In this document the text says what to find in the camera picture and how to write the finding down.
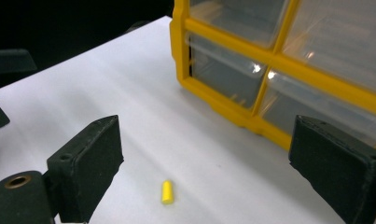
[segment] white tabletop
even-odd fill
[[[176,81],[170,18],[0,89],[0,180],[119,115],[125,162],[91,223],[343,223],[287,152],[219,116]],[[161,183],[175,202],[160,202]]]

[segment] yellow pill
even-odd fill
[[[166,180],[162,184],[161,202],[164,204],[170,204],[174,202],[173,184],[170,180]]]

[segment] transparent drawer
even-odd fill
[[[284,52],[376,91],[376,1],[302,0]]]
[[[191,75],[235,103],[251,107],[258,95],[266,66],[190,34]]]
[[[376,116],[286,75],[270,71],[260,116],[292,134],[297,115],[326,121],[376,147]]]
[[[280,27],[286,0],[190,0],[190,16],[269,47]]]

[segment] small yellow object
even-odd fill
[[[161,202],[170,204],[174,202],[173,184],[170,180],[166,180],[162,184]]]

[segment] yellow cylinder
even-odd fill
[[[170,180],[166,180],[162,184],[161,202],[164,204],[174,202],[173,184]]]

